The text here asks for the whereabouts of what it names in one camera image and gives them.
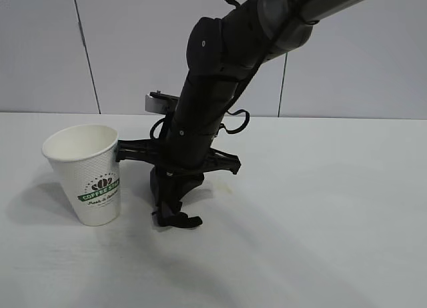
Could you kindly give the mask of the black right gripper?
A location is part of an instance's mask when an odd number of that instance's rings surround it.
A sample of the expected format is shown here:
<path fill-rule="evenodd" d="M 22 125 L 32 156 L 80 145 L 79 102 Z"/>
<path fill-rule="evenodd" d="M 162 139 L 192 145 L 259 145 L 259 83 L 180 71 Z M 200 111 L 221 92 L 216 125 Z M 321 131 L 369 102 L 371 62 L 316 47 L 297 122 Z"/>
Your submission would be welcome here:
<path fill-rule="evenodd" d="M 150 171 L 150 189 L 158 218 L 171 217 L 175 212 L 180 212 L 181 199 L 203 183 L 203 173 L 225 170 L 236 175 L 241 167 L 237 155 L 213 148 L 209 148 L 197 167 L 184 167 L 166 157 L 163 146 L 164 142 L 158 139 L 119 140 L 115 152 L 117 162 L 143 161 L 155 166 Z M 174 187 L 164 170 L 173 175 L 184 176 L 175 178 Z"/>

